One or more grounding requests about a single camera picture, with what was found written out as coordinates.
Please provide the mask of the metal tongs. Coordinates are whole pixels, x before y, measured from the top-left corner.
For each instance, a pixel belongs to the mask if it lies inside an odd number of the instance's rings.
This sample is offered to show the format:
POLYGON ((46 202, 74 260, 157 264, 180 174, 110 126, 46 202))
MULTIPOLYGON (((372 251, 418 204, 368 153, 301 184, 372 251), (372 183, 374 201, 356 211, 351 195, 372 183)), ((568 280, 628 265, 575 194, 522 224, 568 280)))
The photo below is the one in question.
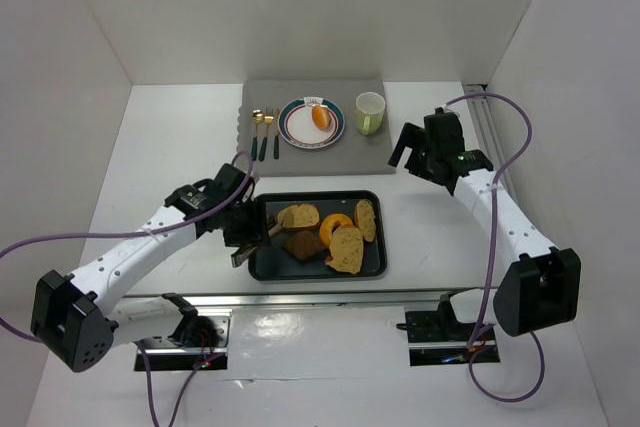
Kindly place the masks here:
POLYGON ((282 223, 278 222, 273 214, 267 214, 259 239, 243 244, 231 255, 232 267, 240 267, 262 247, 269 246, 271 244, 271 240, 282 230, 282 223))

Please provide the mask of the round orange bun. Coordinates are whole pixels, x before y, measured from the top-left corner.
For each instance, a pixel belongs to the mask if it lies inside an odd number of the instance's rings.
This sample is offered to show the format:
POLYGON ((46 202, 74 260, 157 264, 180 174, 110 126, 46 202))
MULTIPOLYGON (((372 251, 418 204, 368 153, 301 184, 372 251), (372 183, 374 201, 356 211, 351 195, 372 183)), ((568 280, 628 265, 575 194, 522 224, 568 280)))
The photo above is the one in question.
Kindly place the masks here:
POLYGON ((311 110, 312 121, 319 129, 326 131, 330 128, 332 118, 329 109, 325 105, 315 104, 311 110))

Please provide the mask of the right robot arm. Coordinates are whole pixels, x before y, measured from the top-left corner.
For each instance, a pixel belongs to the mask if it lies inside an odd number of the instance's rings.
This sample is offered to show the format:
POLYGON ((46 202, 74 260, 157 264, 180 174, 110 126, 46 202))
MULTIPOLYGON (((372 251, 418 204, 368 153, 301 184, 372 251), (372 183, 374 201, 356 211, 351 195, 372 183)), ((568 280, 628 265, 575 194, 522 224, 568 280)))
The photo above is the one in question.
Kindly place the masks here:
POLYGON ((496 180, 486 155, 466 148, 454 112, 439 108, 423 126, 405 124, 390 165, 403 155, 410 174, 445 187, 490 240, 492 277, 499 285, 446 295, 444 304, 457 322, 497 325, 516 337, 575 319, 580 258, 545 237, 496 180))

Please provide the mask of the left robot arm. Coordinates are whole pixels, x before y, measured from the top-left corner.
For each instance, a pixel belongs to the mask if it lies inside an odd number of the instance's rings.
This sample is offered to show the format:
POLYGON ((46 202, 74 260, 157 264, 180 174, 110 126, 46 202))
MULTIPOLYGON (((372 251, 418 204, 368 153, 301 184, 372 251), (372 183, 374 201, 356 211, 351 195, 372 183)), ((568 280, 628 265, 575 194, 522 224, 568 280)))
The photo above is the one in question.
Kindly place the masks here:
POLYGON ((206 322, 176 293, 128 304, 124 297, 156 267, 203 235, 220 230, 242 265, 268 241, 252 197, 255 179, 224 164, 212 179, 177 188, 137 231, 89 264, 36 284, 31 332, 71 371, 84 372, 113 347, 147 338, 189 344, 206 322))

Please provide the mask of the bread slice upper left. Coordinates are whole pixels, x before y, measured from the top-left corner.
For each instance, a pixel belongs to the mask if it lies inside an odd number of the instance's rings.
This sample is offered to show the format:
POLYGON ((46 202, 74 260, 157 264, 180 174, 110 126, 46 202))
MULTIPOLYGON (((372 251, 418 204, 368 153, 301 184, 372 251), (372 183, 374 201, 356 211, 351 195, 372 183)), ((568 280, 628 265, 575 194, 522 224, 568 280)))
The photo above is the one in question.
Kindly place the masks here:
POLYGON ((277 222, 284 230, 315 230, 321 224, 318 209, 308 203, 293 204, 277 214, 277 222))

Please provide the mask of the large front bread slice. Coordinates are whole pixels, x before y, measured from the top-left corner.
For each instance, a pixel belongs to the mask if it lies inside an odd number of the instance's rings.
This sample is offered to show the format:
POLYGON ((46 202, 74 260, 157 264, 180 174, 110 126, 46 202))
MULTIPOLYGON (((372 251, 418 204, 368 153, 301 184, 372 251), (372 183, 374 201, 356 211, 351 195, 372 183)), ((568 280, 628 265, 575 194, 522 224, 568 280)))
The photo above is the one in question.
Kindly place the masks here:
POLYGON ((337 228, 331 237, 325 264, 337 272, 358 274, 364 257, 364 240, 355 226, 337 228))

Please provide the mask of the bread slice right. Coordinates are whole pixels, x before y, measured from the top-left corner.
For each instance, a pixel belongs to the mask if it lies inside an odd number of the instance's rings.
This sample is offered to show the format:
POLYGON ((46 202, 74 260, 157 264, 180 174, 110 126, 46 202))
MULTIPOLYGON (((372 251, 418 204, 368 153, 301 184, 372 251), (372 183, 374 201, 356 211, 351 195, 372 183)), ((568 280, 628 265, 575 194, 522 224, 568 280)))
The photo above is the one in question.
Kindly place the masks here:
POLYGON ((354 220, 365 242, 371 243, 376 236, 376 215, 373 204, 366 199, 359 200, 355 206, 354 220))

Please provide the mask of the black baking tray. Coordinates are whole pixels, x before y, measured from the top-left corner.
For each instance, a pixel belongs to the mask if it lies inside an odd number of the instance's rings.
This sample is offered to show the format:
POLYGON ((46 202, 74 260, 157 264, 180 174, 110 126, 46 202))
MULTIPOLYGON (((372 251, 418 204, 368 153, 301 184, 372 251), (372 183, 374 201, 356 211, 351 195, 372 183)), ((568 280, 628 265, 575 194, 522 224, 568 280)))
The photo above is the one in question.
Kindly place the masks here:
POLYGON ((268 217, 275 216, 292 205, 310 204, 317 208, 320 217, 334 213, 352 216, 356 204, 361 200, 372 203, 376 216, 376 237, 364 246, 363 265, 359 273, 338 272, 325 264, 328 251, 317 254, 309 260, 301 261, 282 248, 282 244, 291 236, 282 232, 276 235, 268 247, 260 249, 248 263, 251 276, 263 282, 315 281, 324 282, 333 279, 375 278, 387 268, 387 254, 381 209, 378 197, 368 190, 343 190, 326 192, 289 192, 268 193, 256 198, 259 212, 268 217))

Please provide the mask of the orange glazed donut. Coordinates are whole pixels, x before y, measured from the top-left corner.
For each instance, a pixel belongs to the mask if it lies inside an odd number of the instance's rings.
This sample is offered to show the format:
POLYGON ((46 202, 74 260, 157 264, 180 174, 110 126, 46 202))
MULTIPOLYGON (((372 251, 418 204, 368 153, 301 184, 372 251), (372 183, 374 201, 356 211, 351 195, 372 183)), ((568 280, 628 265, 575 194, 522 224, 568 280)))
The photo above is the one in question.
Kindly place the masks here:
POLYGON ((342 213, 330 214, 323 220, 318 235, 326 247, 330 246, 333 232, 342 226, 353 226, 351 218, 342 213))

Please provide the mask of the grey placemat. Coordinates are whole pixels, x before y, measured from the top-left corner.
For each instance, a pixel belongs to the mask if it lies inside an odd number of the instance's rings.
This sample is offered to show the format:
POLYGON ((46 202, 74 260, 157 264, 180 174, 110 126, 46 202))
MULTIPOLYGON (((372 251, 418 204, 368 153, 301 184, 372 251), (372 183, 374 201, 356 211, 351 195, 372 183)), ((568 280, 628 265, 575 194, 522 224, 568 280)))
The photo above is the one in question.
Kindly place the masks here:
POLYGON ((343 134, 332 145, 320 149, 302 149, 285 140, 280 130, 279 157, 273 157, 276 128, 269 129, 266 158, 254 165, 259 176, 342 176, 387 175, 395 169, 388 165, 392 152, 389 122, 382 121, 380 129, 370 135, 361 135, 356 128, 356 98, 365 92, 383 96, 385 89, 378 77, 358 80, 249 80, 242 87, 238 109, 237 149, 250 151, 255 135, 251 120, 254 110, 268 108, 282 111, 289 103, 304 97, 320 97, 325 104, 334 103, 346 121, 343 134))

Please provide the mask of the white plate green red rim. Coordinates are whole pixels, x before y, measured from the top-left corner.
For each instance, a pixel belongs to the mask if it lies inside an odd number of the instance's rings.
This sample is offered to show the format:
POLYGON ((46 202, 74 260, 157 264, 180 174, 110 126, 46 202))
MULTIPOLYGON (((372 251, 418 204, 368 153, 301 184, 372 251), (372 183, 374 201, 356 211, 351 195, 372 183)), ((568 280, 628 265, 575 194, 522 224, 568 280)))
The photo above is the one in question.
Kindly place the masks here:
POLYGON ((339 140, 346 128, 342 110, 328 99, 306 96, 289 102, 279 117, 280 136, 293 147, 304 150, 318 150, 339 140), (328 130, 319 130, 312 121, 311 110, 315 104, 325 105, 332 118, 328 130))

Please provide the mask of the green handled gold fork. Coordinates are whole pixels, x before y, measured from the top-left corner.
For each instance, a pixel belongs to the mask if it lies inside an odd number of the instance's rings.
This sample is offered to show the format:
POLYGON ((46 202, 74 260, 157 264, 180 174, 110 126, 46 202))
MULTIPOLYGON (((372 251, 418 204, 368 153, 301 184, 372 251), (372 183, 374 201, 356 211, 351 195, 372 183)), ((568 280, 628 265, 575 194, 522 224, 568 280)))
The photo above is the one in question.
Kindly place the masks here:
POLYGON ((274 160, 278 160, 280 158, 280 143, 279 143, 279 138, 280 138, 280 126, 279 126, 279 117, 280 117, 280 109, 276 109, 275 112, 275 134, 274 134, 274 139, 273 139, 273 158, 274 160))

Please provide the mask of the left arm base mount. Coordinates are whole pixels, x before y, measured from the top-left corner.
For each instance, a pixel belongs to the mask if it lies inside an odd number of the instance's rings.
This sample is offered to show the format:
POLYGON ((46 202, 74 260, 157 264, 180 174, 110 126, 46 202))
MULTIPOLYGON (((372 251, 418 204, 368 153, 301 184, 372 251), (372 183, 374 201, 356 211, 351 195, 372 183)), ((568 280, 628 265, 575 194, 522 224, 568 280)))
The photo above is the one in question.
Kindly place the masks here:
POLYGON ((231 311, 199 306, 177 293, 129 299, 140 311, 151 309, 143 325, 152 335, 142 340, 153 371, 227 368, 231 311))

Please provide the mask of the aluminium rail front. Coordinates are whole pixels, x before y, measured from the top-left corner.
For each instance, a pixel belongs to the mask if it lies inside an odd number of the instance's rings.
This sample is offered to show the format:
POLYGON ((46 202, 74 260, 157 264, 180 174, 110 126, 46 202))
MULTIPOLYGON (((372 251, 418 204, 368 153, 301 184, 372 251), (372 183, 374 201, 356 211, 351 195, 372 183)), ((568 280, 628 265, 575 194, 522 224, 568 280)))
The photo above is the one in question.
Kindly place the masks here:
POLYGON ((260 294, 202 294, 182 297, 197 308, 320 308, 377 305, 437 304, 444 295, 470 291, 458 289, 408 289, 364 291, 272 292, 260 294))

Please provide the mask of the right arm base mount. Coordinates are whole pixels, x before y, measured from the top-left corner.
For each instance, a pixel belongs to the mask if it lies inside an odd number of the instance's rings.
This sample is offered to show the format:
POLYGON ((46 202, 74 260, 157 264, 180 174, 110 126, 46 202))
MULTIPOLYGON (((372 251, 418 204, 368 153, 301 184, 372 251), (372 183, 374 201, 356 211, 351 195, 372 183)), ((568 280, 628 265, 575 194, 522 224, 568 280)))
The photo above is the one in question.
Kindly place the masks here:
POLYGON ((482 334, 472 347, 466 347, 473 328, 473 323, 461 323, 455 318, 448 301, 406 311, 405 320, 396 324, 396 329, 406 334, 411 367, 464 365, 473 355, 477 355, 476 363, 499 363, 493 330, 482 334))

